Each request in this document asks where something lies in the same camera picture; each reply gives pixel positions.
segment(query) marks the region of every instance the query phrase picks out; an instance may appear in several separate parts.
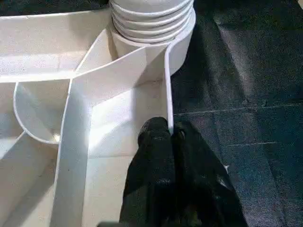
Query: white cylinder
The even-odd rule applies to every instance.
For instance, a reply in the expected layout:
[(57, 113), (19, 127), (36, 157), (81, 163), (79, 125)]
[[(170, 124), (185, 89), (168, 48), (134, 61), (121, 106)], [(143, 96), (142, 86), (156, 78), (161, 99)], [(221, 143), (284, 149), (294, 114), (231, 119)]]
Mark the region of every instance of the white cylinder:
[(193, 0), (111, 0), (113, 22), (128, 40), (156, 44), (174, 39), (188, 25)]

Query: black fabric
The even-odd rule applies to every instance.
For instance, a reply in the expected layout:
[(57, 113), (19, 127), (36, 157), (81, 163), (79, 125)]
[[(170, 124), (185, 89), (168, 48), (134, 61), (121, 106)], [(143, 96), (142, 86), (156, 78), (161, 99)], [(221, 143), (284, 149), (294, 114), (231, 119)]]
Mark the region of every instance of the black fabric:
[(120, 222), (137, 226), (246, 227), (240, 200), (198, 130), (148, 120), (127, 171)]
[(294, 0), (195, 1), (172, 76), (175, 121), (196, 125), (251, 227), (303, 226), (303, 11)]
[(127, 171), (120, 222), (162, 226), (176, 214), (175, 166), (167, 121), (153, 118)]

